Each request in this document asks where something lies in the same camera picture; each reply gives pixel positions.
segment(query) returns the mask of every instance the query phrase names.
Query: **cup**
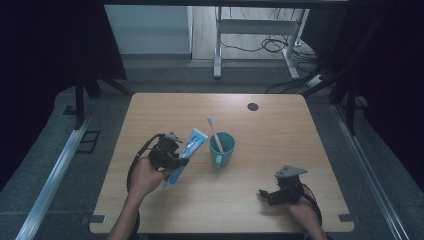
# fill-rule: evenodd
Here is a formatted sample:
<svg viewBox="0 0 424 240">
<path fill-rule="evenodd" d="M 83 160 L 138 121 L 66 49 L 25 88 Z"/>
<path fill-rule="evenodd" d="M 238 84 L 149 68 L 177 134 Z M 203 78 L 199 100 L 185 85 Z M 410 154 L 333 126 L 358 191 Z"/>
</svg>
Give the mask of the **cup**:
<svg viewBox="0 0 424 240">
<path fill-rule="evenodd" d="M 223 168 L 230 163 L 231 155 L 233 155 L 236 147 L 236 140 L 227 132 L 217 132 L 219 141 L 221 142 L 224 153 L 221 153 L 216 144 L 215 137 L 212 136 L 209 141 L 209 150 L 211 152 L 211 160 L 216 168 Z"/>
</svg>

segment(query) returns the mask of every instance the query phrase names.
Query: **wall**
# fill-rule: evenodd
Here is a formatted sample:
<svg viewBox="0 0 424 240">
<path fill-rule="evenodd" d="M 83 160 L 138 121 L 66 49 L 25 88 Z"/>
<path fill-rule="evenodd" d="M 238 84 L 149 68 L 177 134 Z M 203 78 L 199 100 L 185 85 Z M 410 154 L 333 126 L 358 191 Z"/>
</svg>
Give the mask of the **wall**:
<svg viewBox="0 0 424 240">
<path fill-rule="evenodd" d="M 105 5 L 121 54 L 190 54 L 192 7 Z"/>
</svg>

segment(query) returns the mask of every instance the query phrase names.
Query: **person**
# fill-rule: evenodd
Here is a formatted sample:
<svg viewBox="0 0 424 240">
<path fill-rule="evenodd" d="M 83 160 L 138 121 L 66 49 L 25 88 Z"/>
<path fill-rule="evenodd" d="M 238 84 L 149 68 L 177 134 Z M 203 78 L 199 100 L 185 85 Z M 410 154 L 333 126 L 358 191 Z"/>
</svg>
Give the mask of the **person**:
<svg viewBox="0 0 424 240">
<path fill-rule="evenodd" d="M 163 180 L 167 180 L 172 169 L 155 170 L 150 160 L 141 157 L 134 169 L 130 190 L 125 199 L 121 214 L 108 235 L 108 239 L 128 239 L 137 220 L 138 210 L 147 194 L 153 192 Z M 281 204 L 299 224 L 304 228 L 311 240 L 327 240 L 324 230 L 319 224 L 312 204 L 304 197 L 295 204 Z"/>
</svg>

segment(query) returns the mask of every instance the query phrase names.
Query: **wooden tabletop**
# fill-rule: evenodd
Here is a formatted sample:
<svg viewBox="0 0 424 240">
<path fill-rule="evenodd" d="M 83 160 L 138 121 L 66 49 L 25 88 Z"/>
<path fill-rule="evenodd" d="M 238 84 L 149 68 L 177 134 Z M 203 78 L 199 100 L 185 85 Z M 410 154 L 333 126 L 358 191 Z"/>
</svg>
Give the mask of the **wooden tabletop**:
<svg viewBox="0 0 424 240">
<path fill-rule="evenodd" d="M 259 109 L 249 110 L 249 103 Z M 215 169 L 210 160 L 208 115 L 214 118 L 216 131 L 231 133 L 237 142 L 231 163 L 223 169 Z M 91 223 L 92 232 L 112 229 L 127 195 L 128 169 L 144 143 L 157 133 L 173 131 L 185 141 L 180 152 L 193 128 L 209 139 L 173 188 L 160 186 L 144 199 L 140 232 L 301 232 L 281 206 L 269 206 L 258 194 L 259 189 L 279 189 L 274 174 L 284 165 L 308 170 L 300 180 L 317 198 L 325 231 L 353 230 L 353 222 L 339 219 L 349 210 L 302 96 L 137 93 L 94 212 L 105 215 L 105 222 Z"/>
</svg>

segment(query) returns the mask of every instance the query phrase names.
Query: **blue and white tube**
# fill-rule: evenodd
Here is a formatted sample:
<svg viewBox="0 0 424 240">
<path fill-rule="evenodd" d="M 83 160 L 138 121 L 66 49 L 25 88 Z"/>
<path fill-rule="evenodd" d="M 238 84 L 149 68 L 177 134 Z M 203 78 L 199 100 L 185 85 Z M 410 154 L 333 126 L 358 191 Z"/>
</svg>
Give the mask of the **blue and white tube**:
<svg viewBox="0 0 424 240">
<path fill-rule="evenodd" d="M 194 155 L 194 153 L 197 151 L 197 149 L 202 146 L 202 144 L 208 139 L 208 135 L 202 133 L 199 129 L 195 128 L 191 132 L 190 139 L 187 142 L 187 145 L 183 149 L 183 151 L 180 153 L 178 158 L 186 158 L 191 159 L 191 157 Z M 164 189 L 168 189 L 171 186 L 175 185 L 178 178 L 180 177 L 181 173 L 184 171 L 185 167 L 181 166 L 178 169 L 175 169 L 174 172 L 169 177 L 168 181 L 165 182 L 163 185 Z"/>
</svg>

